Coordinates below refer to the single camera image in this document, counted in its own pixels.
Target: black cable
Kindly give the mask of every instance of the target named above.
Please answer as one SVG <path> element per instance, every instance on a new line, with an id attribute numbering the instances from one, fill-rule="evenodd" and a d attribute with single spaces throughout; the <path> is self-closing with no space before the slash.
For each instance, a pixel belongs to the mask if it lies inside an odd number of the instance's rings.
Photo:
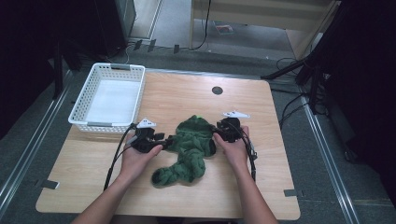
<path id="1" fill-rule="evenodd" d="M 285 113 L 286 113 L 286 109 L 288 109 L 289 105 L 291 105 L 294 101 L 296 101 L 298 98 L 302 97 L 303 95 L 305 95 L 306 93 L 301 93 L 298 96 L 296 96 L 294 99 L 292 99 L 290 102 L 288 102 L 285 106 L 285 108 L 283 108 L 282 111 L 282 117 L 281 120 L 279 121 L 279 127 L 282 130 L 282 126 L 283 126 L 283 122 L 286 120 L 285 119 Z"/>
<path id="2" fill-rule="evenodd" d="M 290 111 L 289 114 L 287 114 L 287 115 L 284 117 L 283 121 L 285 121 L 286 119 L 288 119 L 289 117 L 291 117 L 292 114 L 294 114 L 294 113 L 297 112 L 298 110 L 302 109 L 303 106 L 305 106 L 305 105 L 308 105 L 308 103 L 305 103 L 305 104 L 303 104 L 303 105 L 299 105 L 299 106 L 297 106 L 297 108 L 295 108 L 295 109 L 293 109 L 292 111 Z"/>
<path id="3" fill-rule="evenodd" d="M 275 89 L 275 88 L 271 88 L 271 91 L 278 91 L 278 92 L 285 92 L 285 93 L 292 93 L 292 94 L 301 94 L 301 92 L 297 92 L 297 91 L 285 91 L 285 90 Z"/>
<path id="4" fill-rule="evenodd" d="M 281 59 L 279 59 L 279 60 L 276 61 L 276 68 L 277 68 L 277 70 L 281 70 L 280 67 L 279 67 L 279 63 L 280 63 L 280 61 L 285 60 L 285 59 L 291 59 L 291 60 L 292 60 L 292 61 L 290 62 L 289 65 L 292 65 L 293 63 L 298 62 L 298 61 L 297 61 L 296 59 L 294 59 L 294 58 L 281 58 Z"/>
<path id="5" fill-rule="evenodd" d="M 227 121 L 225 121 L 225 120 L 224 120 L 224 122 L 225 122 L 225 123 L 228 123 L 231 127 L 233 127 L 233 129 L 234 129 L 236 132 L 238 132 L 238 134 L 241 136 L 242 141 L 244 141 L 244 143 L 245 143 L 245 149 L 247 150 L 247 156 L 248 156 L 248 159 L 249 159 L 249 162 L 250 162 L 250 168 L 251 168 L 250 173 L 251 173 L 251 177 L 252 177 L 253 180 L 256 182 L 256 165 L 254 164 L 254 159 L 253 159 L 253 157 L 252 157 L 252 155 L 251 155 L 251 142 L 250 142 L 250 139 L 249 139 L 248 135 L 242 130 L 242 132 L 245 134 L 245 137 L 246 137 L 247 140 L 248 140 L 248 143 L 247 143 L 247 141 L 246 141 L 244 135 L 242 135 L 242 133 L 241 133 L 235 126 L 233 126 L 230 122 L 227 122 Z"/>
<path id="6" fill-rule="evenodd" d="M 209 6 L 207 7 L 207 14 L 206 14 L 206 23 L 205 23 L 205 38 L 204 41 L 202 41 L 201 45 L 198 46 L 197 48 L 193 48 L 191 50 L 197 50 L 199 49 L 206 41 L 206 37 L 207 37 L 207 21 L 209 20 L 209 11 L 210 11 L 210 4 L 212 3 L 212 0 L 209 0 Z"/>
<path id="7" fill-rule="evenodd" d="M 318 114 L 318 115 L 326 115 L 327 116 L 329 114 L 328 113 L 328 109 L 327 109 L 326 104 L 325 104 L 327 95 L 326 95 L 326 90 L 323 87 L 325 81 L 326 81 L 326 78 L 324 76 L 320 77 L 320 79 L 318 81 L 318 92 L 317 92 L 317 94 L 315 96 L 316 97 L 316 101 L 315 101 L 315 104 L 314 104 L 314 108 L 315 108 L 316 114 Z M 319 110 L 317 110 L 318 105 L 321 105 L 323 107 L 322 109 L 320 109 L 323 112 L 319 112 Z"/>
<path id="8" fill-rule="evenodd" d="M 171 48 L 171 47 L 162 47 L 162 46 L 154 46 L 155 49 L 170 49 L 170 50 L 174 50 L 175 48 Z M 189 48 L 179 48 L 180 50 L 190 50 Z"/>
<path id="9" fill-rule="evenodd" d="M 125 148 L 119 155 L 119 151 L 120 151 L 120 148 L 122 146 L 123 140 L 125 139 L 125 136 L 128 134 L 128 132 L 132 130 L 132 128 L 134 128 L 134 124 L 131 124 L 131 126 L 129 126 L 127 128 L 127 130 L 125 131 L 125 133 L 123 134 L 123 136 L 122 136 L 122 138 L 120 140 L 119 146 L 117 147 L 117 150 L 116 150 L 116 154 L 114 155 L 113 162 L 111 162 L 111 166 L 108 169 L 107 177 L 106 177 L 106 183 L 105 183 L 105 186 L 103 188 L 103 191 L 105 191 L 108 188 L 108 184 L 110 182 L 111 175 L 113 174 L 113 168 L 114 168 L 114 165 L 116 164 L 117 159 L 122 154 L 122 152 L 124 152 L 127 149 L 127 148 Z"/>
<path id="10" fill-rule="evenodd" d="M 116 160 L 119 159 L 119 157 L 122 155 L 122 153 L 123 153 L 124 151 L 126 151 L 127 149 L 129 149 L 129 148 L 131 148 L 131 147 L 132 147 L 132 146 L 126 147 L 126 148 L 117 156 Z"/>
<path id="11" fill-rule="evenodd" d="M 107 58 L 107 59 L 114 58 L 114 57 L 117 56 L 120 52 L 121 52 L 121 49 L 117 49 L 117 51 L 116 51 L 113 55 L 111 55 L 111 56 L 106 56 L 106 58 Z"/>

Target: person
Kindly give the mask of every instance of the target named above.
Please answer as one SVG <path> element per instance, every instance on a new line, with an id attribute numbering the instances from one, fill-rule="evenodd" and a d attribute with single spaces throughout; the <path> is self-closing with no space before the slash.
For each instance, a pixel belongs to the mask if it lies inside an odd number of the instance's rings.
<path id="1" fill-rule="evenodd" d="M 248 126 L 242 126 L 248 137 Z M 127 135 L 127 141 L 133 135 Z M 248 170 L 248 154 L 243 141 L 224 142 L 217 134 L 214 140 L 224 149 L 224 154 L 233 168 L 245 223 L 277 223 L 276 217 L 262 197 Z M 120 173 L 114 182 L 94 200 L 76 219 L 78 223 L 109 223 L 116 212 L 123 195 L 129 186 L 143 173 L 149 161 L 158 155 L 163 146 L 154 147 L 149 153 L 140 153 L 134 148 L 125 150 L 122 154 Z"/>

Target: basket handle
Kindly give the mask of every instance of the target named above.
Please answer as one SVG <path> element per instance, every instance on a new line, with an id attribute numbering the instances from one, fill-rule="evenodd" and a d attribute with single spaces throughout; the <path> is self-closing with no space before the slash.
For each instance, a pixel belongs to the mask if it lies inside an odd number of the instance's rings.
<path id="1" fill-rule="evenodd" d="M 119 64 L 119 63 L 111 63 L 111 69 L 117 70 L 131 70 L 131 66 L 129 64 Z"/>
<path id="2" fill-rule="evenodd" d="M 87 126 L 93 127 L 112 127 L 113 123 L 103 123 L 103 122 L 88 122 Z"/>

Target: white basket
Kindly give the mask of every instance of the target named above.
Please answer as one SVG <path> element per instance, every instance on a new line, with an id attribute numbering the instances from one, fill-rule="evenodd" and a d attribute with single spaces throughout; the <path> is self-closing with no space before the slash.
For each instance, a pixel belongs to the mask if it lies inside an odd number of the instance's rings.
<path id="1" fill-rule="evenodd" d="M 124 133 L 137 120 L 144 87 L 144 66 L 96 63 L 68 120 L 83 132 Z"/>

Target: green plush toy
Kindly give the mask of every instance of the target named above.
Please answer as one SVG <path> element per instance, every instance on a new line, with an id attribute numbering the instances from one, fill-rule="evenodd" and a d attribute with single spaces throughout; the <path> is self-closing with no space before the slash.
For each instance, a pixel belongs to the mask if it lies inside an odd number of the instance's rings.
<path id="1" fill-rule="evenodd" d="M 178 153 L 177 162 L 154 172 L 151 178 L 154 186 L 167 186 L 178 179 L 192 182 L 205 173 L 204 157 L 216 153 L 211 125 L 195 115 L 177 126 L 172 139 L 173 144 L 166 150 Z"/>

